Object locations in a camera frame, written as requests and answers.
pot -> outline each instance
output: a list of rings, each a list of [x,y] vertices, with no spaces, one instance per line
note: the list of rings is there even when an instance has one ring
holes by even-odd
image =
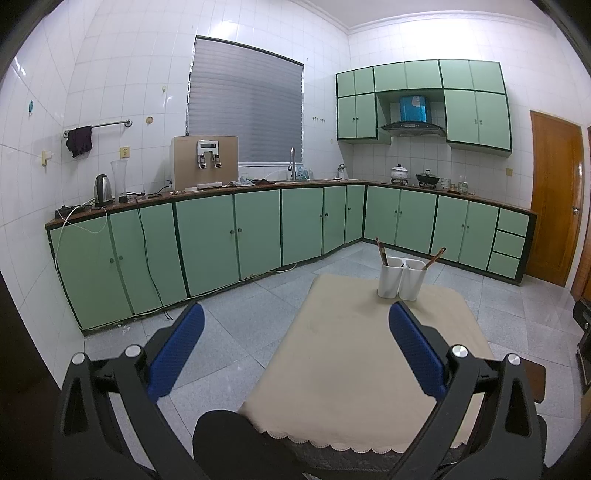
[[[394,167],[390,172],[390,176],[393,180],[403,181],[408,180],[408,170],[402,166],[402,164],[398,164],[398,167]]]

utensil holder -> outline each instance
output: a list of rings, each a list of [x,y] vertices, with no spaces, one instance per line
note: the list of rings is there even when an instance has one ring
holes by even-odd
[[[406,265],[408,268],[405,268],[402,273],[398,296],[401,300],[414,301],[417,299],[418,293],[421,290],[427,270],[421,270],[425,266],[425,262],[421,262],[420,260],[407,258]]]
[[[382,265],[382,270],[379,273],[378,296],[383,299],[393,299],[398,295],[398,288],[406,267],[403,267],[403,258],[387,258],[389,266]]]

range hood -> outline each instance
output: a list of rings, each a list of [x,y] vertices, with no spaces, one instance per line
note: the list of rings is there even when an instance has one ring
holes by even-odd
[[[431,111],[427,100],[420,95],[402,97],[400,99],[400,121],[384,125],[385,130],[393,137],[417,137],[431,135],[445,137],[445,131],[439,125],[432,124]]]

gray tile floor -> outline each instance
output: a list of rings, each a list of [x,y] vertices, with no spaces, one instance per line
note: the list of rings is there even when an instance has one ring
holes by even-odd
[[[192,451],[191,434],[204,412],[240,407],[317,275],[378,278],[380,264],[375,245],[359,242],[322,260],[202,300],[204,334],[170,395],[158,402],[187,450]],[[513,351],[546,367],[546,397],[537,407],[548,424],[546,463],[554,463],[580,426],[575,351],[582,331],[572,318],[570,293],[532,277],[513,286],[439,263],[429,268],[426,282],[453,288],[466,299],[497,359]],[[170,314],[176,318],[181,311],[182,307]],[[145,344],[165,325],[168,321],[159,314],[98,333],[86,339],[85,351],[92,359],[116,356],[130,343]],[[113,404],[136,460],[149,465],[118,395],[113,395]]]

dark towel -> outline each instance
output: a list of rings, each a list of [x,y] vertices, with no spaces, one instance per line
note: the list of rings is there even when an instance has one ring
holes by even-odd
[[[66,142],[68,150],[72,152],[72,157],[76,158],[78,155],[92,150],[92,127],[75,128],[68,132],[68,140]]]

